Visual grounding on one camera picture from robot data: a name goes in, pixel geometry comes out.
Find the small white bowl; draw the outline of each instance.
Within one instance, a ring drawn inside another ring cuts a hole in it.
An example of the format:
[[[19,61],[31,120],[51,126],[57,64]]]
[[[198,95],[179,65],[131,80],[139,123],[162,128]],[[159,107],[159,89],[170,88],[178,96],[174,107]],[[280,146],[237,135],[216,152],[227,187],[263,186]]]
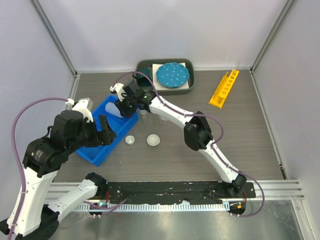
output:
[[[147,137],[146,142],[151,146],[155,147],[160,143],[160,137],[156,134],[151,134]]]
[[[125,142],[126,142],[127,144],[129,144],[129,145],[132,145],[132,144],[135,143],[135,137],[129,135],[129,136],[127,136],[127,137],[125,138]]]

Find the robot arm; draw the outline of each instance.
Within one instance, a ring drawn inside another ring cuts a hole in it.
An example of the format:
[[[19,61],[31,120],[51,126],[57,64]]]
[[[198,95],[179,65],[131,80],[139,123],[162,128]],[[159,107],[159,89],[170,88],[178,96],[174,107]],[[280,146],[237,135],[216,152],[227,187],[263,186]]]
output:
[[[120,93],[121,100],[118,100],[115,105],[124,117],[131,116],[139,108],[141,110],[147,110],[149,113],[160,115],[178,125],[183,129],[184,142],[186,145],[190,149],[198,151],[205,156],[220,174],[222,181],[226,183],[228,192],[233,196],[242,193],[243,186],[247,179],[245,176],[232,171],[219,159],[217,154],[219,154],[228,166],[238,170],[229,162],[216,144],[213,145],[215,151],[211,148],[214,139],[206,118],[204,116],[198,116],[198,114],[202,114],[202,112],[198,111],[197,116],[190,116],[194,113],[175,106],[166,101],[162,96],[159,96],[161,98],[160,100],[153,90],[144,91],[135,81],[131,81],[126,85],[118,85],[117,91],[114,91],[114,87],[111,87],[110,90],[113,93],[118,93],[118,95]]]
[[[74,105],[73,100],[67,103]],[[81,147],[110,145],[116,134],[111,130],[106,116],[100,115],[101,131],[97,131],[88,98],[80,99],[72,110],[57,115],[47,135],[31,142],[23,158],[26,181],[24,202],[17,219],[14,233],[18,240],[49,239],[59,223],[76,206],[92,197],[102,197],[107,190],[107,181],[90,173],[72,191],[63,197],[44,204],[48,189],[61,165],[71,153]],[[20,202],[18,199],[11,216],[0,222],[0,230],[8,234]]]

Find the yellow plastic holder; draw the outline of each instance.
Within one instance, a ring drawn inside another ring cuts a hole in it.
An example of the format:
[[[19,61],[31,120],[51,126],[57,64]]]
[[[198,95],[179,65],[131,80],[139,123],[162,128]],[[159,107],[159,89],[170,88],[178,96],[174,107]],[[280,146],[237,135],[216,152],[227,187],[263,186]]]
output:
[[[212,98],[210,99],[209,104],[222,109],[238,74],[239,71],[236,69],[233,69],[229,76],[228,72],[226,72],[226,74],[222,77],[222,80],[220,81],[218,87],[216,88]]]

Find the blue plastic tray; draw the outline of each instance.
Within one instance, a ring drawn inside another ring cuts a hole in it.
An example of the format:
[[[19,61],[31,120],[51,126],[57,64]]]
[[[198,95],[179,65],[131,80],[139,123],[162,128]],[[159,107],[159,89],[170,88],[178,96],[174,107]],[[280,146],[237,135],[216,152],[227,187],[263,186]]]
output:
[[[118,98],[113,95],[108,96],[92,113],[96,127],[99,131],[101,131],[99,115],[104,114],[106,116],[111,129],[116,133],[116,138],[113,142],[109,146],[82,147],[76,151],[77,154],[96,166],[100,166],[102,164],[111,151],[138,122],[137,112],[135,112],[130,118],[120,118],[106,112],[106,104],[109,102],[115,103],[117,100]]]

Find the blue polka dot plate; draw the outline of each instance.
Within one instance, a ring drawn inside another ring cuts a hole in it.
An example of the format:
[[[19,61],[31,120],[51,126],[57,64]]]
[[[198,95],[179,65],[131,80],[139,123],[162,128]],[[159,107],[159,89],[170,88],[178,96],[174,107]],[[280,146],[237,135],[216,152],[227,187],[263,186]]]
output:
[[[182,64],[170,62],[159,67],[155,73],[157,81],[167,88],[179,88],[188,81],[189,71]]]

